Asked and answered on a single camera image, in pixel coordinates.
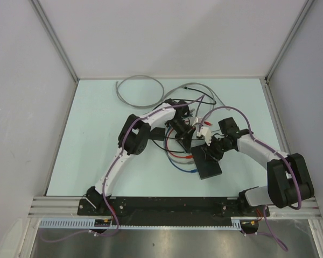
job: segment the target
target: white wall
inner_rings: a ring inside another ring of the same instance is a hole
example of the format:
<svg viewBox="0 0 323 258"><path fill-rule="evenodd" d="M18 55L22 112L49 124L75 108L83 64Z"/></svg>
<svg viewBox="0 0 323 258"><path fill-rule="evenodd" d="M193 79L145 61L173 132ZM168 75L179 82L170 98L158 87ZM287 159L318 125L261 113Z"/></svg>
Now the white wall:
<svg viewBox="0 0 323 258"><path fill-rule="evenodd" d="M271 90L292 151L306 158L323 216L323 0L273 75Z"/></svg>
<svg viewBox="0 0 323 258"><path fill-rule="evenodd" d="M264 76L305 0L41 0L80 78Z"/></svg>
<svg viewBox="0 0 323 258"><path fill-rule="evenodd" d="M0 1L0 241L42 193L74 88L30 3Z"/></svg>

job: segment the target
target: purple cable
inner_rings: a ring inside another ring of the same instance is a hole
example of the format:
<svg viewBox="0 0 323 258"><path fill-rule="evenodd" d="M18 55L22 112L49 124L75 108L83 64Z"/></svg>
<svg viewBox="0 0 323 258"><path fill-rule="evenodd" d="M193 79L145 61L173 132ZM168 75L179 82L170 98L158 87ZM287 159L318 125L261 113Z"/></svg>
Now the purple cable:
<svg viewBox="0 0 323 258"><path fill-rule="evenodd" d="M205 114L205 116L203 117L201 123L200 123L200 127L199 127L199 131L201 129L201 127L203 126L203 122L206 121L207 117L215 110L218 110L218 109L233 109L235 111L237 111L239 114L241 114L243 116L243 118L245 119L245 121L247 122L247 125L248 125L248 130L249 130L249 134L250 134L250 137L255 141L257 142L258 144L260 144L261 146L265 147L266 149L270 150L271 152L275 153L275 155L277 155L286 165L288 171L290 172L291 176L292 176L292 180L293 180L293 184L294 184L294 187L296 188L296 192L297 192L297 197L298 197L298 206L297 207L293 207L290 205L291 208L295 209L295 210L300 210L301 208L301 194L300 194L300 190L299 190L299 185L298 185L298 182L297 182L297 179L296 179L296 176L293 172L293 169L291 168L290 164L287 162L287 160L280 154L278 153L275 149L273 149L272 147L270 147L269 145L265 144L264 142L261 142L260 140L256 139L251 131L251 126L250 126L250 123L249 123L249 120L247 118L246 115L244 115L244 113L242 111L240 111L239 109L235 108L235 107L232 107L232 106L219 106L219 107L216 107L212 110L210 110L207 114Z"/></svg>
<svg viewBox="0 0 323 258"><path fill-rule="evenodd" d="M200 109L200 105L201 105L201 103L202 103L202 101L203 101L203 98L204 98L204 97L205 97L205 96L203 95L203 96L202 96L202 98L200 99L200 102L199 102L198 108L196 109L196 113L195 113L195 116L196 116L196 117L198 116L199 109Z"/></svg>
<svg viewBox="0 0 323 258"><path fill-rule="evenodd" d="M43 236L42 236L42 231L39 233L39 238L43 241L43 242L46 242L46 243L57 243L57 242L62 242L68 238L71 238L75 235L78 235L78 234L82 234L82 233L89 233L89 230L81 230L81 231L77 231L73 234L70 234L68 236L65 236L63 238L60 238L60 239L56 239L56 240L47 240L45 239Z"/></svg>
<svg viewBox="0 0 323 258"><path fill-rule="evenodd" d="M181 108L181 107L183 107L183 106L188 106L188 105L190 105L190 104L193 104L193 103L195 103L195 102L197 102L197 101L201 101L203 98L204 98L205 96L204 95L202 95L201 97L199 97L198 99L196 99L196 100L194 100L194 101L192 101L192 102L189 102L189 103L186 103L186 104L180 104L180 105L175 105L175 106L167 106L167 107L163 107L163 108L161 108L161 109L158 109L158 110L155 110L154 112L152 112L151 114L149 114L149 116L147 116L147 117L143 117L143 118L137 118L131 125L130 125L130 127L128 128L128 130L127 130L127 132L126 132L126 134L124 135L124 137L123 137L123 140L122 140L122 144L121 144L121 146L123 146L124 147L124 144L125 144L125 141L127 140L127 137L128 137L128 134L131 132L131 130L134 128L134 126L135 126L135 124L138 122L138 121L140 121L140 120L146 120L146 119L148 119L150 116L153 116L154 114L156 114L156 113L158 113L158 112L160 112L160 111L162 111L162 110L165 110L165 109L170 109L170 108ZM111 214L114 216L114 218L115 218L115 221L116 221L116 224L117 224L117 227L116 227L116 229L115 229L115 231L113 232L113 233L111 233L111 234L99 234L100 236L103 236L103 237L110 237L110 236L113 236L113 235L115 235L117 232L118 232L118 229L119 229L119 227L120 227L120 224L119 224L119 222L118 222L118 218L116 217L116 214L115 214L115 212L114 212L114 210L111 208L111 206L110 206L110 204L108 203L108 201L107 201L107 199L106 199L106 195L105 195L105 183L106 183L106 181L107 181L107 178L108 178L108 176L109 176L109 174L110 174L110 172L111 172L111 170L113 169L113 167L114 167L114 165L116 164L116 162L117 162L117 160L120 158L120 156L123 154L123 151L124 151L124 148L122 148L121 149L121 152L120 152L120 154L116 157L116 159L113 161L113 163L110 165L110 167L109 167L109 169L108 169L108 172L107 172L107 174L106 174L106 176L105 176L105 179L104 179L104 181L103 181L103 190L102 190L102 192L103 192L103 198L104 198L104 202L106 203L106 206L108 207L108 209L110 210L110 212L111 212Z"/></svg>
<svg viewBox="0 0 323 258"><path fill-rule="evenodd" d="M287 247L287 245L285 243L283 243L281 241L281 239L277 238L276 235L274 234L274 232L271 230L271 227L269 225L269 222L267 221L267 216L265 214L265 210L266 210L267 206L263 209L263 217L264 217L264 220L265 220L265 223L270 231L270 233L264 233L264 232L256 232L256 233L251 233L251 234L246 234L246 232L244 232L244 230L242 229L241 232L245 235L264 235L266 237L272 237L275 239L275 242L281 247L281 249L285 252L288 252L289 249Z"/></svg>
<svg viewBox="0 0 323 258"><path fill-rule="evenodd" d="M163 108L161 108L161 109L158 109L158 110L156 110L156 111L152 112L149 116L153 116L154 114L156 114L156 113L158 113L158 112L160 112L160 111L162 111L162 110L165 110L165 109L170 109L170 108L181 108L182 106L188 106L188 105L193 104L193 103L195 103L195 102L197 102L197 101L200 101L200 104L201 104L201 102L202 102L202 100L203 100L203 98L204 98L204 97L205 97L205 96L204 96L204 95L202 95L202 96L201 96L201 97L199 97L198 99L196 99L196 100L194 100L194 101L192 101L192 102L186 103L186 104L181 104L181 105L175 105L175 106L167 106L167 107L163 107ZM146 119L148 119L148 117L137 118L137 119L136 119L136 120L135 120L135 121L130 125L130 127L128 128L128 130L127 130L127 132L126 132L126 134L125 134L125 136L124 136L124 138L123 138L123 140L122 140L122 146L124 146L125 141L127 140L128 134L131 132L131 130L133 129L134 125L135 125L138 121L140 121L140 120L146 120ZM111 237L111 236L113 236L113 235L116 235L116 234L118 233L118 230L119 230L119 227L120 227L120 223L118 222L118 218L117 218L117 216L116 216L116 214L115 214L115 211L113 210L113 208L111 208L111 206L110 206L109 202L107 201L106 194L105 194L105 183L106 183L106 181L107 181L107 177L109 176L109 174L110 174L111 170L113 169L114 165L116 164L117 160L118 160L118 159L120 158L120 156L122 155L123 151L124 151L124 148L122 148L122 150L121 150L120 154L116 157L116 159L115 159L115 160L113 161L113 163L110 165L110 167L109 167L109 169L108 169L108 172L107 172L107 174L106 174L106 176L105 176L105 179L104 179L104 181L103 181L103 188L102 188L104 202L106 203L106 206L108 207L108 209L110 210L111 214L113 215L113 217L114 217L114 219L115 219L115 222L116 222L117 226L116 226L116 228L115 228L115 231L114 231L114 232L112 232L112 233L110 233L110 234L104 234L104 233L102 233L102 234L98 234L98 233L96 233L96 235L99 235L99 236L101 236L101 237ZM65 236L64 238L57 239L57 240L46 240L46 239L44 239L44 238L42 237L42 234L40 234L40 238L42 239L42 241L43 241L43 242L46 242L46 243L56 243L56 242L64 241L64 240L66 240L66 239L68 239L68 238L70 238L70 237L73 237L73 236L75 236L75 235L82 234L82 233L86 233L86 232L89 232L89 231L88 231L88 230L81 230L81 231L77 231L77 232L75 232L75 233L73 233L73 234L71 234L71 235Z"/></svg>
<svg viewBox="0 0 323 258"><path fill-rule="evenodd" d="M270 234L269 233L258 233L258 234L273 237L275 239L276 243L278 243L278 245L281 247L281 249L283 251L285 251L285 252L288 252L289 249L287 248L287 245L285 243L283 243L280 239L278 239L276 237L276 235L274 234L273 230L271 230L271 227L270 227L269 222L267 220L267 216L265 214L266 209L267 209L267 206L265 206L264 209L263 209L263 217L264 217L264 221L265 221L265 223L266 223L266 225L267 225L267 227L269 229Z"/></svg>

